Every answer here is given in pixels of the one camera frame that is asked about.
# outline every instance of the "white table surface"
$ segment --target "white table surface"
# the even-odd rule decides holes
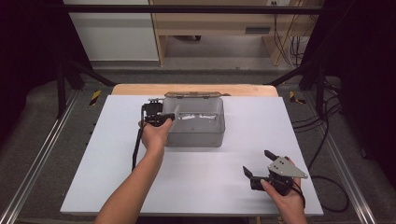
[[[61,212],[95,215],[131,172],[140,108],[156,96],[110,95]],[[289,156],[308,174],[280,97],[222,97],[226,131],[221,147],[166,147],[142,216],[264,216],[278,214],[271,198],[251,190],[242,166],[268,176],[268,149]],[[137,161],[146,149],[140,145]],[[302,179],[308,216],[323,215],[310,178]]]

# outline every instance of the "cable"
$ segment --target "cable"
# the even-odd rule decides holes
[[[334,180],[330,179],[329,177],[322,176],[322,175],[312,175],[312,176],[311,176],[311,179],[324,179],[324,180],[330,181],[330,182],[334,183],[334,185],[337,186],[341,191],[343,191],[344,195],[346,196],[346,205],[345,205],[343,208],[341,208],[341,209],[334,209],[334,208],[330,208],[330,207],[328,207],[328,206],[325,206],[325,205],[323,205],[323,204],[321,203],[320,205],[321,205],[324,209],[326,209],[326,210],[328,210],[328,211],[331,211],[331,212],[334,212],[334,213],[343,213],[343,212],[345,212],[345,211],[348,209],[349,204],[350,204],[350,200],[349,200],[349,197],[348,197],[348,195],[347,195],[347,192],[344,190],[344,188],[343,188],[340,184],[338,184],[338,183],[335,182]]]
[[[319,147],[318,147],[318,149],[317,149],[317,152],[315,153],[314,158],[312,159],[312,161],[311,161],[311,162],[309,163],[309,165],[308,165],[308,171],[311,169],[312,164],[314,163],[314,161],[316,160],[316,158],[317,158],[319,152],[321,151],[321,149],[322,149],[322,147],[323,147],[323,144],[324,144],[324,141],[326,140],[327,134],[328,134],[328,132],[329,132],[329,112],[330,112],[333,108],[335,108],[336,106],[339,106],[339,105],[340,105],[340,104],[336,104],[336,105],[332,106],[331,109],[327,110],[328,103],[330,102],[330,100],[332,100],[332,99],[334,99],[334,98],[337,98],[337,97],[338,97],[338,95],[334,95],[334,96],[332,96],[331,98],[329,98],[329,99],[326,101],[326,103],[325,103],[325,113],[324,113],[324,118],[325,118],[325,120],[324,120],[324,122],[326,122],[326,131],[325,131],[325,134],[323,135],[323,138],[322,138],[322,140],[321,140],[321,142],[320,142],[320,144],[319,144]],[[349,207],[350,200],[349,200],[349,197],[348,197],[346,191],[344,190],[344,188],[343,188],[340,184],[338,184],[337,182],[335,182],[334,180],[330,179],[329,177],[322,176],[322,175],[313,175],[313,176],[311,176],[311,179],[314,179],[314,178],[325,179],[325,180],[327,180],[327,181],[330,181],[330,182],[334,183],[334,185],[336,185],[341,191],[343,191],[344,195],[346,196],[346,205],[345,205],[343,208],[341,208],[341,209],[334,209],[334,208],[330,208],[330,207],[328,207],[328,206],[323,205],[322,203],[320,203],[320,205],[322,206],[322,208],[324,208],[324,209],[326,209],[326,210],[328,210],[328,211],[334,212],[334,213],[343,213],[343,212],[345,212],[345,211],[348,209],[348,207]]]
[[[332,110],[333,110],[334,108],[336,108],[337,106],[339,106],[339,105],[340,105],[340,104],[333,105],[333,106],[326,112],[326,113],[328,113],[328,118],[331,117],[332,115],[334,115],[335,113],[337,113],[338,111],[340,111],[340,109],[338,108],[337,110],[335,110],[335,111],[332,112]],[[319,120],[320,120],[320,119],[316,119],[316,120],[314,120],[314,121],[312,121],[312,122],[310,122],[310,123],[308,123],[308,124],[305,124],[305,125],[302,125],[302,126],[298,126],[298,127],[293,127],[293,129],[300,129],[300,128],[308,127],[309,125],[311,125],[311,124],[313,124],[313,123],[315,123],[315,122],[317,122],[317,121],[319,121]],[[322,125],[323,123],[324,123],[324,120],[323,120],[320,124],[315,125],[314,127],[310,128],[310,129],[307,129],[307,130],[304,130],[304,131],[299,131],[299,132],[296,132],[296,131],[295,131],[295,133],[304,133],[304,132],[310,131],[310,130],[312,130],[312,129],[314,129],[314,128],[320,126],[320,125]]]

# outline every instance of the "metal rail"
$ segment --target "metal rail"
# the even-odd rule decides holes
[[[43,5],[48,10],[85,13],[218,13],[321,15],[340,12],[323,7],[181,6],[181,5]]]
[[[77,97],[78,91],[72,91],[64,114],[59,119],[56,119],[51,131],[49,132],[49,135],[47,136],[47,139],[35,157],[35,161],[30,167],[27,175],[23,179],[11,202],[8,204],[8,207],[3,212],[2,216],[0,216],[1,224],[12,224],[17,219],[18,214],[26,202],[26,199],[29,196],[33,185],[35,184],[35,181],[37,180],[50,152],[52,151],[53,146],[56,143],[56,140],[58,139],[59,134],[61,133],[61,130],[64,127],[64,124],[70,115],[70,112],[73,109]]]

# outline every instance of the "gray metal box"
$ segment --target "gray metal box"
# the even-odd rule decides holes
[[[225,132],[219,97],[166,97],[163,113],[175,113],[167,147],[220,147]]]

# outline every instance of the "wooden table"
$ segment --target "wooden table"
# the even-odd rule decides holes
[[[263,85],[119,84],[112,95],[164,95],[169,91],[219,91],[231,96],[277,97],[276,88]]]

